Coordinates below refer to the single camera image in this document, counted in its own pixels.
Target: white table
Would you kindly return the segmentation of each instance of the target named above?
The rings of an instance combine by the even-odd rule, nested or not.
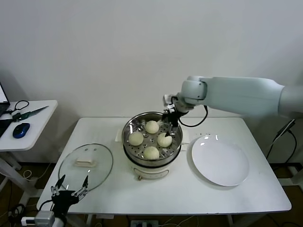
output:
[[[58,180],[64,158],[77,147],[100,143],[107,146],[114,158],[112,172],[106,181],[92,190],[70,213],[81,214],[240,214],[286,211],[291,203],[266,161],[245,122],[240,118],[208,118],[202,125],[187,128],[194,140],[207,133],[231,139],[246,153],[250,173],[246,181],[235,187],[215,185],[192,166],[189,151],[182,151],[171,164],[169,174],[158,180],[138,181],[131,171],[121,143],[115,142],[118,129],[129,118],[82,118],[78,121],[58,163],[49,178],[37,207],[51,198],[51,186]],[[187,118],[195,124],[200,118]],[[51,204],[43,209],[49,210]],[[252,220],[243,219],[234,226],[248,226]]]
[[[14,109],[16,102],[10,104],[9,109]],[[20,169],[19,163],[11,156],[9,152],[13,151],[26,151],[31,149],[36,141],[38,140],[41,132],[46,126],[47,122],[53,115],[58,102],[56,100],[46,100],[46,101],[30,101],[29,106],[20,111],[21,114],[39,109],[44,106],[49,106],[48,108],[42,110],[38,114],[29,117],[20,122],[13,122],[6,129],[3,135],[0,137],[0,172],[8,176],[0,185],[0,190],[3,188],[8,179],[18,185],[24,190],[25,194],[21,199],[21,203],[26,203],[30,195],[38,195],[38,190],[34,187],[35,182],[28,182],[22,176],[18,174],[15,169]],[[10,114],[4,114],[0,117],[3,119],[11,119]],[[15,127],[23,122],[30,123],[30,128],[26,135],[20,139],[16,139],[12,136]]]

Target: wire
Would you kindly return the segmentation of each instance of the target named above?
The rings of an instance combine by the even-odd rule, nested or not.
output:
[[[268,159],[268,157],[269,157],[269,155],[270,155],[270,153],[271,153],[271,150],[273,149],[274,141],[275,141],[275,139],[276,139],[277,137],[278,137],[278,135],[276,135],[276,137],[273,139],[273,143],[271,144],[270,149],[269,149],[269,152],[268,152],[268,154],[266,155],[266,159]]]
[[[205,109],[205,112],[206,112],[205,117],[204,117],[204,118],[202,119],[202,121],[200,121],[198,124],[195,124],[195,125],[187,125],[187,124],[184,124],[184,123],[181,121],[181,119],[179,118],[180,124],[182,124],[182,125],[184,125],[184,126],[186,126],[186,127],[189,127],[189,128],[193,128],[193,127],[199,126],[200,124],[202,124],[202,123],[205,121],[205,119],[206,119],[207,116],[208,116],[208,108],[207,108],[206,105],[204,105],[204,109]]]
[[[39,211],[42,209],[42,207],[43,207],[46,203],[49,203],[49,202],[52,202],[52,200],[46,200],[46,201],[44,201],[44,202],[40,205]]]
[[[21,223],[22,217],[25,216],[25,206],[23,204],[17,204],[9,211],[9,222],[11,225]]]
[[[293,120],[291,120],[288,124],[287,124],[287,126],[284,128],[284,130],[278,135],[278,136],[276,136],[275,137],[275,139],[273,140],[273,143],[271,144],[271,145],[273,145],[286,131],[288,131],[288,130],[290,130],[290,128],[289,128],[289,126],[291,125],[291,124],[293,124],[295,122],[295,119],[293,119]]]
[[[12,195],[12,192],[13,192],[13,183],[11,181],[9,181],[9,183],[10,183],[10,195],[9,195],[8,212],[9,212],[9,209],[10,209],[10,200],[11,200],[11,195]]]
[[[297,227],[302,227],[302,226],[300,226],[299,224],[294,223],[294,222],[291,222],[291,221],[286,221],[286,222],[283,222],[282,225],[279,225],[279,224],[277,223],[277,221],[274,220],[274,218],[273,218],[272,216],[270,216],[270,215],[267,215],[267,216],[268,216],[268,217],[276,224],[276,226],[278,226],[278,227],[283,227],[283,226],[288,225],[288,224],[291,224],[291,225],[294,225],[294,226],[297,226]]]
[[[282,227],[283,227],[284,225],[286,225],[286,224],[292,224],[292,225],[294,225],[294,226],[302,227],[302,226],[298,225],[297,223],[290,222],[290,221],[283,222]]]
[[[277,133],[277,135],[275,136],[275,138],[273,139],[273,142],[271,143],[270,145],[270,149],[269,149],[269,152],[268,154],[266,155],[266,159],[268,159],[272,149],[273,149],[273,146],[274,146],[274,143],[282,136],[284,135],[285,132],[287,131],[290,131],[290,129],[294,126],[295,124],[295,119],[292,119],[290,122],[288,122],[287,125],[283,126]]]
[[[297,149],[297,145],[298,145],[297,138],[296,138],[296,136],[293,134],[293,132],[292,132],[290,129],[289,129],[287,132],[288,132],[289,134],[291,134],[292,137],[294,138],[294,149],[293,149],[293,151],[292,151],[290,157],[289,157],[284,163],[287,163],[287,162],[293,157],[293,155],[294,155],[294,153],[295,153],[295,150]],[[266,159],[268,158],[269,154],[271,153],[271,150],[272,150],[272,148],[273,148],[273,145],[274,145],[274,144],[271,145],[270,150],[269,150],[269,153],[266,155]]]
[[[25,103],[27,103],[25,106],[23,106],[23,107],[21,107],[21,108],[17,108],[17,105],[19,104],[19,103],[21,103],[21,102],[25,102]],[[7,110],[7,111],[5,111],[4,112],[4,114],[12,114],[13,112],[15,112],[16,110],[22,110],[22,109],[24,109],[25,107],[28,107],[28,105],[29,105],[29,102],[27,101],[27,100],[20,100],[20,101],[18,101],[16,104],[15,104],[15,107],[14,107],[14,110]]]
[[[169,221],[173,220],[175,216],[172,216],[172,218],[168,219],[166,222],[164,222],[164,224],[168,223]]]
[[[192,217],[194,217],[194,216],[190,216],[189,218],[187,218],[187,219],[181,221],[179,224],[167,223],[167,224],[159,225],[159,227],[161,227],[161,226],[168,226],[168,225],[174,225],[174,226],[177,226],[177,227],[181,227],[180,225],[181,225],[183,222],[185,222],[185,221],[191,219]]]
[[[269,214],[267,215],[278,227],[280,227],[280,225],[276,222],[276,220],[274,220],[274,218],[272,216],[270,216]]]
[[[48,168],[51,166],[51,164],[52,164],[52,163],[50,163],[50,164],[48,165],[48,167],[46,168],[46,170],[44,171],[44,173],[43,173],[41,176],[39,176],[38,178],[35,178],[35,179],[33,179],[33,180],[29,180],[29,179],[28,179],[28,178],[30,178],[30,177],[32,176],[32,171],[31,171],[31,170],[26,170],[26,171],[24,171],[24,172],[23,172],[23,178],[25,178],[27,181],[36,181],[36,180],[40,179],[41,177],[43,177],[43,176],[45,175],[46,171],[47,171]],[[0,172],[0,174],[3,175],[3,176],[6,176],[6,177],[12,178],[11,176],[6,175],[6,174],[3,174],[3,173],[1,173],[1,172]]]
[[[41,176],[39,176],[38,178],[35,178],[35,179],[33,179],[33,180],[28,180],[27,178],[30,177],[31,175],[28,176],[28,177],[24,177],[24,173],[25,173],[26,171],[24,171],[23,177],[24,177],[27,181],[36,181],[36,180],[40,179],[41,177],[43,177],[43,176],[46,174],[46,171],[47,171],[48,168],[51,166],[51,164],[52,164],[52,163],[50,163],[50,164],[48,165],[48,167],[46,168],[46,170],[44,171],[44,173],[43,173]]]
[[[3,214],[0,216],[0,218],[3,217],[4,215],[6,215],[7,213],[8,213],[7,211],[6,211],[5,213],[3,213]]]
[[[285,161],[285,163],[287,163],[293,157],[295,150],[297,149],[297,145],[298,145],[297,138],[295,137],[293,132],[291,130],[288,130],[288,133],[291,134],[294,138],[294,149],[293,149],[291,155],[289,156],[289,158]]]
[[[32,176],[33,172],[29,169],[27,169],[26,171],[23,172],[23,178],[28,179]]]

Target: steamed bun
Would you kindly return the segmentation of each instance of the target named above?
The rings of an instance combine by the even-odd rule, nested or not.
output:
[[[145,130],[150,134],[155,134],[159,130],[159,125],[156,121],[149,121],[145,125]]]
[[[165,137],[165,134],[166,133],[161,133],[157,138],[158,144],[163,148],[169,147],[172,143],[172,137],[171,136]]]
[[[139,146],[143,143],[143,135],[139,131],[135,131],[128,137],[128,142],[133,146]]]
[[[160,153],[155,147],[147,147],[143,152],[143,156],[148,160],[156,160],[159,159]]]

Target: computer mouse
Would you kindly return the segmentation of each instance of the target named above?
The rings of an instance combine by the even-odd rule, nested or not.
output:
[[[13,137],[16,139],[20,139],[25,136],[29,129],[30,124],[29,123],[22,123],[15,127],[13,131]]]

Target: power strip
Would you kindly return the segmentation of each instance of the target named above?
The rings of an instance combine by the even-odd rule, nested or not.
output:
[[[158,220],[132,220],[131,227],[159,227]]]

